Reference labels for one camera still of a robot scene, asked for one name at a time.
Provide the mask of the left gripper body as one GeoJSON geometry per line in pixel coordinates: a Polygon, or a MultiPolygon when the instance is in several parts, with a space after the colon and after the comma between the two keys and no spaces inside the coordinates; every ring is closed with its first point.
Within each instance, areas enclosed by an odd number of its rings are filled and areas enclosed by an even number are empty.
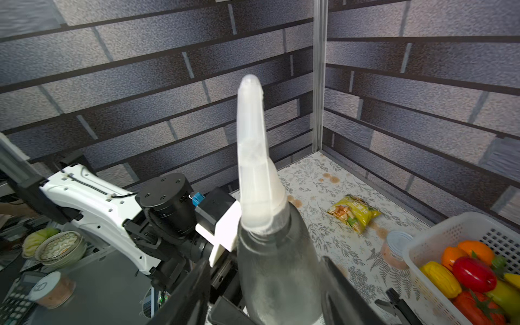
{"type": "Polygon", "coordinates": [[[210,276],[207,324],[255,324],[245,310],[236,253],[224,250],[210,276]]]}

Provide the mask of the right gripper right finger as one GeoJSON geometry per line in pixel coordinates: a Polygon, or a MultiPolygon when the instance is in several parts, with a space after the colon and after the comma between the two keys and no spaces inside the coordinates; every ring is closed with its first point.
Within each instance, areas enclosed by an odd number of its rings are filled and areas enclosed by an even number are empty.
{"type": "Polygon", "coordinates": [[[321,258],[320,267],[325,324],[385,324],[329,257],[321,258]]]}

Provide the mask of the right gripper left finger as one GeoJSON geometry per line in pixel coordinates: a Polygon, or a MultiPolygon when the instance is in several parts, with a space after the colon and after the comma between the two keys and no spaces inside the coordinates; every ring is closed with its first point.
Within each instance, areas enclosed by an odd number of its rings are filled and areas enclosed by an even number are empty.
{"type": "Polygon", "coordinates": [[[148,324],[205,324],[210,286],[211,268],[209,262],[206,260],[199,261],[148,324]]]}

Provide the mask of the grey translucent spray bottle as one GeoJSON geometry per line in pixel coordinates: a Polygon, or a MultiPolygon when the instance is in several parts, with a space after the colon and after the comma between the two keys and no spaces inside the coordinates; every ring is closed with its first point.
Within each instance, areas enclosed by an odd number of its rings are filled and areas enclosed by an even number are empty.
{"type": "Polygon", "coordinates": [[[322,315],[318,256],[297,208],[288,223],[260,236],[238,230],[240,287],[256,324],[315,324],[322,315]]]}

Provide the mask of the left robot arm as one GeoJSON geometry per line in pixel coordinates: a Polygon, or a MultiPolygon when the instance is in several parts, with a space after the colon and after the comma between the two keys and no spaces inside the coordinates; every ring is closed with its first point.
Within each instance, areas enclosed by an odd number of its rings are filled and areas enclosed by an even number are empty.
{"type": "Polygon", "coordinates": [[[152,324],[251,323],[234,254],[241,208],[228,193],[196,193],[180,173],[128,192],[90,172],[82,156],[43,177],[2,150],[1,170],[30,207],[97,236],[169,295],[153,306],[152,324]]]}

